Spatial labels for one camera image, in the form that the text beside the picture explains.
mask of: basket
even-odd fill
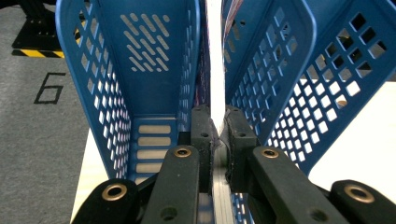
[[[110,178],[158,172],[190,128],[200,22],[194,0],[57,2],[60,43]]]
[[[394,18],[390,0],[244,1],[226,40],[227,102],[308,175],[394,74]],[[245,197],[233,195],[235,219],[250,223]]]

